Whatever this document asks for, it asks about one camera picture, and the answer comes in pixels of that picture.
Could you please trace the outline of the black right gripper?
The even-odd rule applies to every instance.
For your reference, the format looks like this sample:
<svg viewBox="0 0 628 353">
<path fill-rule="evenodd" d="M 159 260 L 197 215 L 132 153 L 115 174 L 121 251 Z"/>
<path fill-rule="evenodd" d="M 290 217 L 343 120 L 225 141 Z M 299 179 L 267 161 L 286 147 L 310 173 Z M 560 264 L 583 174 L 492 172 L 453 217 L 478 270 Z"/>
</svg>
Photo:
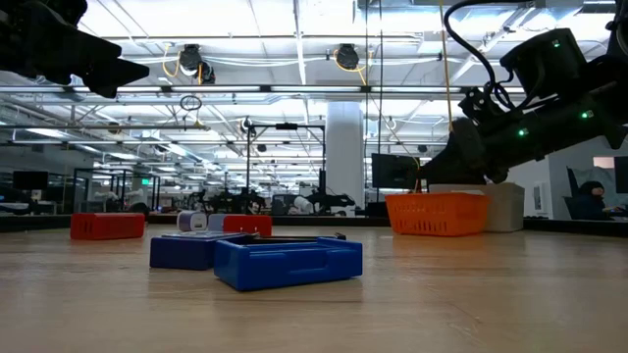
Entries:
<svg viewBox="0 0 628 353">
<path fill-rule="evenodd" d="M 452 123 L 445 149 L 421 168 L 421 178 L 430 184 L 501 183 L 511 168 L 545 158 L 545 121 L 532 111 L 482 134 L 471 119 L 458 119 Z"/>
</svg>

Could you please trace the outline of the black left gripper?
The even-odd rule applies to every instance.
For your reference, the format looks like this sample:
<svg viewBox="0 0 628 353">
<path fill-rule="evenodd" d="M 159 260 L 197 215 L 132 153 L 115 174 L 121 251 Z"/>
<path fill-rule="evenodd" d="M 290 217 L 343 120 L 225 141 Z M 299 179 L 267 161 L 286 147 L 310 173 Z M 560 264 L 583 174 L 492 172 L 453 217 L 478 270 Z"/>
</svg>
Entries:
<svg viewBox="0 0 628 353">
<path fill-rule="evenodd" d="M 122 48 L 78 30 L 86 0 L 0 0 L 0 71 L 69 84 L 72 74 L 105 98 L 145 78 L 148 67 L 118 59 Z M 52 54 L 52 69 L 45 59 Z"/>
</svg>

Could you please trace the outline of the orange plastic basket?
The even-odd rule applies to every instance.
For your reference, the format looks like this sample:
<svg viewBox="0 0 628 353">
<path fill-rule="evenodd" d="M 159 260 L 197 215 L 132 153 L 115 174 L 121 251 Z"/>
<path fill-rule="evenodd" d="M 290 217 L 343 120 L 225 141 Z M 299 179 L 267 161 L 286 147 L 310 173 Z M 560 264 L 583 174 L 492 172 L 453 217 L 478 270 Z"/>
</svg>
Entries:
<svg viewBox="0 0 628 353">
<path fill-rule="evenodd" d="M 464 236 L 483 231 L 490 199 L 463 192 L 386 196 L 392 230 L 399 234 Z"/>
</svg>

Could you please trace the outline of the red wall charger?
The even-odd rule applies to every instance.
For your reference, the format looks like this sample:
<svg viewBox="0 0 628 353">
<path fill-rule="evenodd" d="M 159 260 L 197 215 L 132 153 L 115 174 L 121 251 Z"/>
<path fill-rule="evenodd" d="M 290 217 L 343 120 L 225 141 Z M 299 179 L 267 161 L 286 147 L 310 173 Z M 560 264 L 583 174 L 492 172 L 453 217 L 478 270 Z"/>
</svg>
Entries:
<svg viewBox="0 0 628 353">
<path fill-rule="evenodd" d="M 266 215 L 226 215 L 223 219 L 223 231 L 257 233 L 261 237 L 272 237 L 273 220 Z"/>
<path fill-rule="evenodd" d="M 139 213 L 75 213 L 71 216 L 73 240 L 113 240 L 143 237 L 145 216 Z"/>
</svg>

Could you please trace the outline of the purple white USB charger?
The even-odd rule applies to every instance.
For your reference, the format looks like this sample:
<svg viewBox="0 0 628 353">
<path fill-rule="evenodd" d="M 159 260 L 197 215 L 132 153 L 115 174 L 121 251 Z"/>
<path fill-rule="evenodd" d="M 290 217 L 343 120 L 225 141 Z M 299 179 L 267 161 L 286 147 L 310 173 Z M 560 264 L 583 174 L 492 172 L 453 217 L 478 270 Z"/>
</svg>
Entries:
<svg viewBox="0 0 628 353">
<path fill-rule="evenodd" d="M 201 231 L 208 227 L 208 216 L 201 211 L 181 211 L 177 216 L 179 231 Z"/>
</svg>

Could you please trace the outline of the dark blue ribbed timer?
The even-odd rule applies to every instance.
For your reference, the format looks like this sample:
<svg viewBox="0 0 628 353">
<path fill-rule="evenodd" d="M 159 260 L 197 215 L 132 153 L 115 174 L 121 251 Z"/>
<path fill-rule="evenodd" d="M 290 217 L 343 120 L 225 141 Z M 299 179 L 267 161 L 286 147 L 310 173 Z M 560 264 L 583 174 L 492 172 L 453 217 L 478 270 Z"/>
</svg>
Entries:
<svg viewBox="0 0 628 353">
<path fill-rule="evenodd" d="M 219 240 L 244 243 L 256 233 L 187 231 L 167 233 L 150 241 L 149 266 L 157 269 L 207 271 L 213 268 Z"/>
</svg>

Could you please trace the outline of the small dark monitor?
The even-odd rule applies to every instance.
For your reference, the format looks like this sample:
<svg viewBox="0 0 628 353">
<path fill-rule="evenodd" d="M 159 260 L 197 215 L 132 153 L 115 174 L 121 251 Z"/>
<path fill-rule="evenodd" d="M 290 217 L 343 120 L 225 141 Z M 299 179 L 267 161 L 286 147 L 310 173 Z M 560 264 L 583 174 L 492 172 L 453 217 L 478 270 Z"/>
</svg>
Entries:
<svg viewBox="0 0 628 353">
<path fill-rule="evenodd" d="M 43 190 L 48 186 L 48 178 L 45 171 L 13 171 L 12 186 L 19 190 Z"/>
<path fill-rule="evenodd" d="M 409 156 L 377 154 L 371 155 L 372 184 L 377 188 L 414 189 L 418 165 Z"/>
</svg>

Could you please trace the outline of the grey plastic bin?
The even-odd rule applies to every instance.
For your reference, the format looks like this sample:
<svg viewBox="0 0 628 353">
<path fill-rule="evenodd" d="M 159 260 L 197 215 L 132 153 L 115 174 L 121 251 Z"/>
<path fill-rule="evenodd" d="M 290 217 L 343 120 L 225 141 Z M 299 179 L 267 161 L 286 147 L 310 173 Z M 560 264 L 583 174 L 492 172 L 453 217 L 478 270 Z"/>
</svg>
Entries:
<svg viewBox="0 0 628 353">
<path fill-rule="evenodd" d="M 523 228 L 525 190 L 515 183 L 432 184 L 429 191 L 482 193 L 489 198 L 485 231 L 514 232 Z"/>
</svg>

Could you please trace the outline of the person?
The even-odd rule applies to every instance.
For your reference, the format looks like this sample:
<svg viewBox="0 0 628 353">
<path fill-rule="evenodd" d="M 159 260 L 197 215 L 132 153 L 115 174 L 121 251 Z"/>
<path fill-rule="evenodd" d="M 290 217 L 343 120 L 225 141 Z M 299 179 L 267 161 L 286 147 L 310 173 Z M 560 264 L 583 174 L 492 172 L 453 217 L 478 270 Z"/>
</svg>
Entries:
<svg viewBox="0 0 628 353">
<path fill-rule="evenodd" d="M 572 197 L 573 220 L 610 221 L 611 217 L 604 204 L 605 189 L 596 180 L 584 182 Z"/>
</svg>

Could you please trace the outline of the blue cased digital timer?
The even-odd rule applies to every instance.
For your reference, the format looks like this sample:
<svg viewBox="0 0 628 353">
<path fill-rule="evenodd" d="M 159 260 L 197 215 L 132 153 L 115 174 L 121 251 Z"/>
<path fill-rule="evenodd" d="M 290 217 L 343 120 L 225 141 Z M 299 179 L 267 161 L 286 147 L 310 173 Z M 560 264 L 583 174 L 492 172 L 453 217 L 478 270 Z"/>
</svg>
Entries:
<svg viewBox="0 0 628 353">
<path fill-rule="evenodd" d="M 219 240 L 214 274 L 238 291 L 360 277 L 360 242 L 318 237 L 308 242 L 239 245 Z"/>
</svg>

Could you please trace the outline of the framed wall picture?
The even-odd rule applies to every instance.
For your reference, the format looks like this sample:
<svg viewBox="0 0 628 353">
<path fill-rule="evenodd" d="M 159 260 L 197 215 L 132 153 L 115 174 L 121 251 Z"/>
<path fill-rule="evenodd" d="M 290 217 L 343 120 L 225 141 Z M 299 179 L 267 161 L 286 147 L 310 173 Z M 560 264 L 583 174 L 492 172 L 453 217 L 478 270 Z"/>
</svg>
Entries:
<svg viewBox="0 0 628 353">
<path fill-rule="evenodd" d="M 537 181 L 533 186 L 533 209 L 539 214 L 546 211 L 545 186 L 546 184 L 543 181 Z"/>
</svg>

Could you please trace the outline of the black aluminium table frame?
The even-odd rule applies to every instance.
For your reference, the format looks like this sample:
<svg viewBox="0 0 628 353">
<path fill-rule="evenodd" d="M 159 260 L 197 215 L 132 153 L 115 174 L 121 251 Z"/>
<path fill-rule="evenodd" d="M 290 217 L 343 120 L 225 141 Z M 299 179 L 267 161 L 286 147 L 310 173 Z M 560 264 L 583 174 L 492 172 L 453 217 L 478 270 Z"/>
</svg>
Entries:
<svg viewBox="0 0 628 353">
<path fill-rule="evenodd" d="M 0 216 L 0 232 L 67 228 L 70 223 L 71 215 Z M 286 227 L 388 227 L 390 222 L 383 218 L 280 216 L 273 217 L 273 225 Z M 525 230 L 628 237 L 628 221 L 560 221 L 525 218 L 523 228 Z"/>
</svg>

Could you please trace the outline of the black stand frame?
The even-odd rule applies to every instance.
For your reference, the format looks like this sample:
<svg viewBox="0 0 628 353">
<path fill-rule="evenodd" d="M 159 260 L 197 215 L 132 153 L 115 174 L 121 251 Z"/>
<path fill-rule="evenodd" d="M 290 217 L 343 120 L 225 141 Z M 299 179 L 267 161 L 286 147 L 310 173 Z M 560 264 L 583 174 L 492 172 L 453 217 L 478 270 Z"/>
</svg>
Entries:
<svg viewBox="0 0 628 353">
<path fill-rule="evenodd" d="M 271 215 L 320 215 L 326 196 L 327 138 L 324 126 L 245 121 L 245 187 L 263 197 Z"/>
</svg>

